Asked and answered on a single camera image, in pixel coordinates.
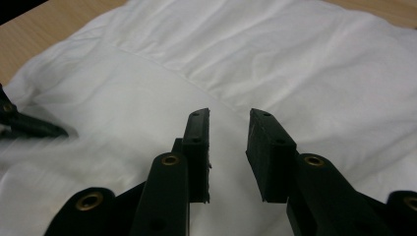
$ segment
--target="wrinkled white fabric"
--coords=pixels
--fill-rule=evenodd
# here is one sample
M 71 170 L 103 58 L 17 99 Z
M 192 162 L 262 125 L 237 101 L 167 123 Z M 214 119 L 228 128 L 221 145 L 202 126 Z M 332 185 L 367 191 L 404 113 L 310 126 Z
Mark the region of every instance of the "wrinkled white fabric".
M 245 150 L 252 107 L 300 152 L 328 158 L 384 202 L 417 190 L 417 31 L 306 0 L 131 0 L 31 59 L 5 87 L 69 139 L 0 142 L 0 235 L 43 235 L 88 187 L 147 179 L 210 109 L 211 201 L 191 235 L 292 235 L 264 204 Z

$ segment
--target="light wooden surface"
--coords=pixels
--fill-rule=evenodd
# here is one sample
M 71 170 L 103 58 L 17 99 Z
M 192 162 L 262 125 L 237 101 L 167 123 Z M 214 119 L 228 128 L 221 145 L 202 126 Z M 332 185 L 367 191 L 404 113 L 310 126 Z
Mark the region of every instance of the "light wooden surface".
M 417 29 L 417 0 L 326 0 L 350 10 L 372 13 L 393 25 Z
M 368 11 L 392 24 L 417 28 L 417 0 L 326 0 Z M 65 39 L 96 16 L 126 0 L 49 0 L 0 26 L 0 83 L 7 85 L 31 57 Z
M 126 0 L 49 0 L 0 26 L 0 83 L 6 85 L 31 57 Z

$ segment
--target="black robot arm part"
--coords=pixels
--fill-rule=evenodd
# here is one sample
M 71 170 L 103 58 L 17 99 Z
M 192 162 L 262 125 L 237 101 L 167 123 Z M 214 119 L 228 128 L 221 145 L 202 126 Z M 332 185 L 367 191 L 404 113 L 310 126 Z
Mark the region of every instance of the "black robot arm part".
M 146 182 L 115 195 L 89 188 L 74 195 L 45 236 L 187 236 L 189 204 L 209 201 L 209 110 L 190 114 L 182 139 L 153 160 Z
M 0 132 L 0 139 L 68 137 L 59 126 L 18 111 L 0 84 L 0 124 L 10 128 Z
M 393 192 L 382 204 L 355 191 L 326 158 L 299 154 L 267 112 L 251 110 L 246 153 L 263 200 L 287 203 L 296 236 L 416 235 L 417 193 Z

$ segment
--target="black plastic linkage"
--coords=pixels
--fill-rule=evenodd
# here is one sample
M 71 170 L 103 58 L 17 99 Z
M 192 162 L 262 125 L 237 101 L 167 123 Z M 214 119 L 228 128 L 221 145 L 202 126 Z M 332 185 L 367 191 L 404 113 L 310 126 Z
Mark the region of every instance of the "black plastic linkage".
M 355 191 L 326 158 L 299 154 L 269 113 L 252 109 L 246 151 L 264 201 L 286 203 L 295 235 L 416 235 L 417 193 L 382 204 Z
M 10 128 L 0 132 L 0 139 L 68 137 L 59 126 L 22 114 L 0 85 L 0 124 Z
M 193 112 L 172 152 L 156 157 L 146 182 L 114 197 L 103 188 L 73 196 L 45 236 L 186 236 L 189 203 L 209 200 L 209 110 Z

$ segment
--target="metal screw hole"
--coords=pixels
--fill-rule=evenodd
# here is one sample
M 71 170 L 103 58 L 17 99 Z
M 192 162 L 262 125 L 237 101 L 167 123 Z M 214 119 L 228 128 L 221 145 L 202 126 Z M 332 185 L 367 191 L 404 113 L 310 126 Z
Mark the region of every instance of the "metal screw hole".
M 307 156 L 304 158 L 304 161 L 306 161 L 307 164 L 309 165 L 318 166 L 318 167 L 325 165 L 325 162 L 322 159 L 315 157 L 315 156 Z
M 168 155 L 162 159 L 163 165 L 175 165 L 175 164 L 178 164 L 179 162 L 180 162 L 180 158 L 178 158 L 175 155 Z
M 13 105 L 12 105 L 12 104 L 10 104 L 10 103 L 4 104 L 4 105 L 3 105 L 3 110 L 4 110 L 5 112 L 10 112 L 10 111 L 13 111 Z
M 404 198 L 404 203 L 408 207 L 413 209 L 414 211 L 417 211 L 417 198 L 415 198 L 415 197 L 405 197 Z
M 92 192 L 80 198 L 76 203 L 76 208 L 87 211 L 98 207 L 102 202 L 103 195 L 100 192 Z

